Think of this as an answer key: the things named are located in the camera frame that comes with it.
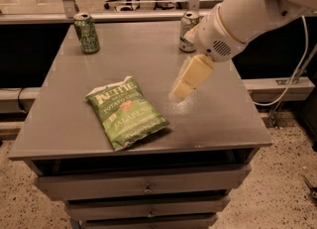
green can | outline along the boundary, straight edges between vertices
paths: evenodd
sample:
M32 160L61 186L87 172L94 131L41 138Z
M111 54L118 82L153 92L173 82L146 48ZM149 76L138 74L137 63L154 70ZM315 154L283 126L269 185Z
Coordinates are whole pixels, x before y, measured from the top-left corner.
M95 22L89 13L76 14L73 25L84 53L92 54L100 50Z

drawer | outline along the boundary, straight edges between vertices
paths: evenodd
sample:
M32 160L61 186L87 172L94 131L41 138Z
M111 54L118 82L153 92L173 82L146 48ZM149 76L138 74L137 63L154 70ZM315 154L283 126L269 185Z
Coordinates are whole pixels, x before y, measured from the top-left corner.
M216 220L216 214L200 214L153 219L84 222L82 227L83 229L207 229Z
M120 198L119 201L68 204L68 215L77 221L155 218L168 215L216 213L222 211L229 196L211 196L208 193L175 194L170 197L155 195L152 198Z
M69 201L231 189L238 187L250 170L249 165L234 165L42 176L36 179L35 185L51 200Z

gray tabletop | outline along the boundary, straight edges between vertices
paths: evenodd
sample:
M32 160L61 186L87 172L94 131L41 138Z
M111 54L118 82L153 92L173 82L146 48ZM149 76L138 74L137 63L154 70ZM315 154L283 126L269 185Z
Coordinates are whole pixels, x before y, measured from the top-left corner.
M81 52L71 26L9 157L20 159L259 148L271 137L231 61L185 101L168 93L183 61L179 22L97 24L101 50ZM114 152L85 95L132 75L170 125Z

can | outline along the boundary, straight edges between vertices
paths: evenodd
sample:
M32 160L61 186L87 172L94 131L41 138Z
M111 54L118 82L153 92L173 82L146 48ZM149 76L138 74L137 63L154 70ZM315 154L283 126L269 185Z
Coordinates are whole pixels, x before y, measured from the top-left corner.
M81 50L92 54L100 50L95 21L89 13L78 13L74 16L73 25L79 39Z
M186 11L180 20L179 48L184 52L194 52L196 47L184 36L193 27L199 24L200 18L196 11Z

round vent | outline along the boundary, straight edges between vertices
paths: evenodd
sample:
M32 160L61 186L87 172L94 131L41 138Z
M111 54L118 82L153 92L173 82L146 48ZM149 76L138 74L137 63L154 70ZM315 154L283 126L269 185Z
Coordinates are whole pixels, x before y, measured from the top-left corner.
M222 41L214 41L214 51L220 56L227 56L230 54L230 47Z

